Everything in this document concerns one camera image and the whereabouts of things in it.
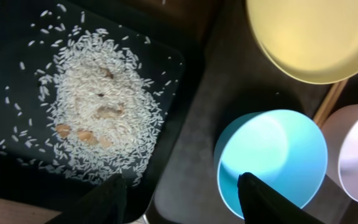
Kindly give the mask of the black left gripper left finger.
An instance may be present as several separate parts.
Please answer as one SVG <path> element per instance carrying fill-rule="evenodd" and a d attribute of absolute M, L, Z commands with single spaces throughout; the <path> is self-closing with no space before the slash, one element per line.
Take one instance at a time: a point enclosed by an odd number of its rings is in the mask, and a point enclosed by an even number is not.
<path fill-rule="evenodd" d="M 127 204 L 127 185 L 121 174 L 113 174 L 45 224 L 122 224 Z"/>

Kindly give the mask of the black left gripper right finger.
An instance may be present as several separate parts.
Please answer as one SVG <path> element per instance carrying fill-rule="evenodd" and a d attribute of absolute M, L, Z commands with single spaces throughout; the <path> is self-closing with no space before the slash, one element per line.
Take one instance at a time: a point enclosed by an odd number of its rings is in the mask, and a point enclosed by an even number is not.
<path fill-rule="evenodd" d="M 250 172 L 237 181 L 245 224 L 323 224 Z"/>

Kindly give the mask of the light blue bowl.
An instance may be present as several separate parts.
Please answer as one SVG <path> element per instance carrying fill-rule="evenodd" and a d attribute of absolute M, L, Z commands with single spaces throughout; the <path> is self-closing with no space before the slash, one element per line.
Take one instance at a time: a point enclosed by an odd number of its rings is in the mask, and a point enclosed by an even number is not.
<path fill-rule="evenodd" d="M 320 128 L 309 117 L 293 110 L 271 110 L 245 114 L 226 126 L 213 159 L 225 206 L 243 218 L 237 194 L 241 174 L 254 174 L 304 208 L 323 183 L 328 150 Z"/>

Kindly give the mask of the pile of rice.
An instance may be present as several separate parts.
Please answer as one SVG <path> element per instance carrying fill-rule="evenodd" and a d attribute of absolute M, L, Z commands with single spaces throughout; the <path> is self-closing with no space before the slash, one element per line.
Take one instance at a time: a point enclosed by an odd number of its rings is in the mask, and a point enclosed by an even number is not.
<path fill-rule="evenodd" d="M 43 141 L 28 129 L 12 133 L 15 142 L 50 152 L 52 161 L 19 164 L 93 185 L 122 174 L 137 186 L 165 122 L 158 101 L 165 89 L 152 90 L 154 79 L 140 74 L 142 62 L 127 45 L 128 35 L 115 39 L 105 28 L 87 28 L 84 12 L 67 25 L 67 1 L 53 2 L 55 10 L 43 10 L 41 22 L 30 25 L 52 38 L 51 61 L 35 71 L 50 132 Z"/>

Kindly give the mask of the pink white bowl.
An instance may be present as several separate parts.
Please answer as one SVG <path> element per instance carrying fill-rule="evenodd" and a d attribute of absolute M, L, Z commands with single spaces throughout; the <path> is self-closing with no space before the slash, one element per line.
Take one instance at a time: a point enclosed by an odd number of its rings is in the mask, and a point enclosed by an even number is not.
<path fill-rule="evenodd" d="M 358 202 L 358 104 L 334 112 L 322 132 L 328 147 L 326 174 Z"/>

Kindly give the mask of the yellow plate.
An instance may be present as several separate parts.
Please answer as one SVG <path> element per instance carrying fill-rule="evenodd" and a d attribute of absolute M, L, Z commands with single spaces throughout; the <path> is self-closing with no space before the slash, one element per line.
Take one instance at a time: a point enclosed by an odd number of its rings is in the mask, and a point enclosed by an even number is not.
<path fill-rule="evenodd" d="M 283 73 L 330 84 L 358 73 L 358 0 L 248 0 L 260 49 Z"/>

